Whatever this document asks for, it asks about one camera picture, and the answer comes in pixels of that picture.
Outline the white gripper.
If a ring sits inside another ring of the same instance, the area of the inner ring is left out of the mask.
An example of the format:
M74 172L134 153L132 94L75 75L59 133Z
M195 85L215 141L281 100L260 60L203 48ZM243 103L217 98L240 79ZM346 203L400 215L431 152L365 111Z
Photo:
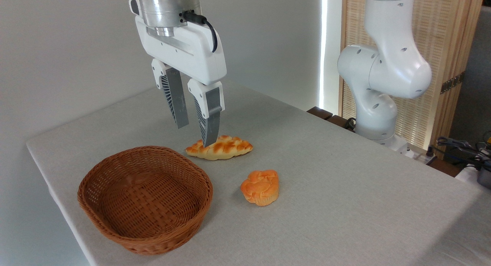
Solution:
M177 127L189 124L182 72L192 78L188 89L194 96L203 147L212 145L219 136L220 114L225 109L222 83L218 82L227 74L220 36L216 34L217 47L212 52L208 26L189 23L175 27L173 37L165 37L157 35L139 16L135 23L143 48L154 58L156 86L163 91Z

